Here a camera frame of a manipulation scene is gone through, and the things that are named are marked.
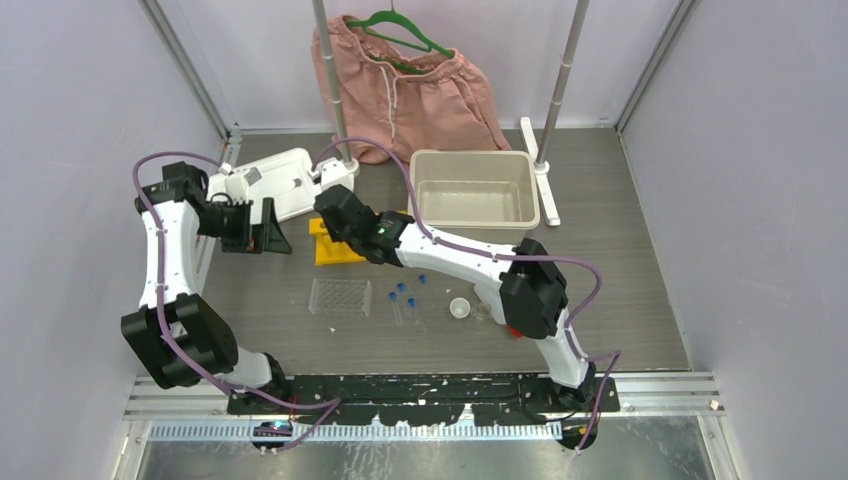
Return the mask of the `blue-capped small test tube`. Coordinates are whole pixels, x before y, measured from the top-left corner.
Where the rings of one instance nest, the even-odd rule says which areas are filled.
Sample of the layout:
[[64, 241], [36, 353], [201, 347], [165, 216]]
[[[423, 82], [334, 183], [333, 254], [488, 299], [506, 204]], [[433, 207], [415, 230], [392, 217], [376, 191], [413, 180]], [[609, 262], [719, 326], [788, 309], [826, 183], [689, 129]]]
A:
[[394, 291], [390, 291], [388, 293], [388, 298], [390, 300], [390, 305], [391, 305], [393, 317], [395, 319], [395, 323], [398, 326], [402, 326], [403, 325], [403, 314], [402, 314], [402, 311], [401, 311], [401, 307], [400, 307], [400, 303], [399, 303], [399, 300], [398, 300], [397, 293], [394, 292]]

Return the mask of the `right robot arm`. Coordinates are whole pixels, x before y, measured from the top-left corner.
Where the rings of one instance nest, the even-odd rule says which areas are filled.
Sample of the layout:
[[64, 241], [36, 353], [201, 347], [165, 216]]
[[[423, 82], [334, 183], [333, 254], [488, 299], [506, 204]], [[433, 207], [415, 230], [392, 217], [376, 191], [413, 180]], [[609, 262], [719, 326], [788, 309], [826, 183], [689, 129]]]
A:
[[535, 342], [562, 407], [577, 411], [594, 399], [596, 365], [572, 328], [587, 303], [568, 305], [558, 267], [562, 257], [548, 255], [530, 238], [510, 245], [449, 234], [424, 223], [417, 211], [377, 213], [341, 185], [320, 193], [314, 209], [332, 241], [372, 264], [427, 269], [472, 283], [496, 323]]

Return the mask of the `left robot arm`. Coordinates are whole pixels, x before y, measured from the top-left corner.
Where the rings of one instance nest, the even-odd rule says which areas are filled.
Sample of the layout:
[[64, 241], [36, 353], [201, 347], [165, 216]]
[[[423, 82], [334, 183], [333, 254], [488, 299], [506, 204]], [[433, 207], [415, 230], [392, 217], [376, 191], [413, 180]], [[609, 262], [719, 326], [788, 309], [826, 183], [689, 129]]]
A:
[[282, 367], [268, 353], [238, 346], [199, 292], [196, 256], [201, 237], [219, 240], [227, 253], [290, 254], [273, 198], [217, 201], [208, 174], [184, 161], [164, 165], [157, 183], [133, 183], [146, 233], [146, 280], [137, 310], [121, 319], [123, 338], [162, 389], [206, 380], [239, 404], [252, 406], [252, 395], [265, 411], [282, 411], [292, 397]]

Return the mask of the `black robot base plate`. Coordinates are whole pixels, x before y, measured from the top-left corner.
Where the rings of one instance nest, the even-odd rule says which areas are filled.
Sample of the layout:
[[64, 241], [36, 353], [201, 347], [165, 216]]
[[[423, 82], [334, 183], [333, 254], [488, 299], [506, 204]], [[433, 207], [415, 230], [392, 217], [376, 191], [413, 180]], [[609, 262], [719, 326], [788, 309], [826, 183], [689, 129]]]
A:
[[613, 380], [594, 379], [590, 390], [569, 393], [536, 373], [297, 375], [282, 377], [257, 393], [234, 394], [232, 415], [282, 414], [303, 423], [412, 427], [459, 422], [468, 410], [477, 426], [519, 426], [617, 412]]

